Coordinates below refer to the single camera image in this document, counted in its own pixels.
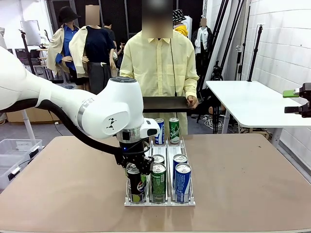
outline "beige tabletop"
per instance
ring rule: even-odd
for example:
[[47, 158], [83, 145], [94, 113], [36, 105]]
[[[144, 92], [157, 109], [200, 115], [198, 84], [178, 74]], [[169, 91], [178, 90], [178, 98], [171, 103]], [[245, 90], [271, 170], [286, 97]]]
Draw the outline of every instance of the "beige tabletop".
[[[24, 232], [300, 231], [311, 186], [257, 134], [185, 137], [195, 207], [124, 207], [114, 156], [54, 139], [0, 195], [0, 229]], [[115, 138], [106, 143], [117, 145]]]

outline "navy t-shirt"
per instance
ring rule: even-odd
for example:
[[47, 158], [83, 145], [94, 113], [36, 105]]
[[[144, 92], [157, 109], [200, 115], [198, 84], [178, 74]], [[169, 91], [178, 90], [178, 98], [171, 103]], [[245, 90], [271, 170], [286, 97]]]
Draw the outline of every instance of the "navy t-shirt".
[[103, 29], [94, 29], [90, 26], [86, 27], [86, 56], [90, 62], [105, 62], [109, 64], [110, 50], [115, 49], [115, 45], [111, 40], [108, 32]]

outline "can lid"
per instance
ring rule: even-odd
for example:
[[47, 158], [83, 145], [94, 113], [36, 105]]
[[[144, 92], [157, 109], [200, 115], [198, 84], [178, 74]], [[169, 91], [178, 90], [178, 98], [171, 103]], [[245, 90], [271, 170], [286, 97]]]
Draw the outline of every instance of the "can lid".
[[161, 118], [157, 118], [157, 119], [155, 119], [155, 121], [156, 121], [156, 123], [163, 123], [164, 122], [164, 120]]
[[160, 163], [164, 162], [164, 156], [163, 155], [155, 154], [152, 157], [155, 159], [156, 164], [160, 164]]
[[191, 167], [189, 164], [178, 164], [176, 166], [176, 171], [178, 171], [179, 173], [189, 173], [191, 172]]
[[188, 158], [184, 154], [177, 154], [174, 156], [173, 160], [178, 163], [185, 163], [188, 160]]
[[126, 171], [129, 173], [129, 174], [138, 174], [139, 173], [139, 170], [138, 168], [136, 167], [135, 164], [132, 164], [132, 163], [129, 163], [127, 166], [126, 166]]
[[172, 118], [170, 118], [169, 121], [170, 121], [170, 122], [179, 122], [179, 119], [178, 119], [178, 118], [175, 118], [175, 117], [172, 117]]
[[166, 171], [166, 167], [163, 164], [154, 164], [154, 168], [152, 169], [153, 173], [163, 173]]

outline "black tray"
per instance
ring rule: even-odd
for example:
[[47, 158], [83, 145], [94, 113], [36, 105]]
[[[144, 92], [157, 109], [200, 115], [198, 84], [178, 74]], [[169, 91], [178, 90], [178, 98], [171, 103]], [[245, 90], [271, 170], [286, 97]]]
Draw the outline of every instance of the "black tray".
[[191, 110], [185, 97], [143, 97], [144, 113], [185, 113]]

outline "yellow scarf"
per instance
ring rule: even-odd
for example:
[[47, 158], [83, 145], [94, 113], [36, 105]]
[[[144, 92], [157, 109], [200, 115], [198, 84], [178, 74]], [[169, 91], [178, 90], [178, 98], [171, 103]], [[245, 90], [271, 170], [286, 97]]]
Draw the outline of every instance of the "yellow scarf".
[[183, 34], [184, 36], [188, 36], [187, 27], [185, 25], [180, 25], [179, 27], [175, 28], [175, 31]]

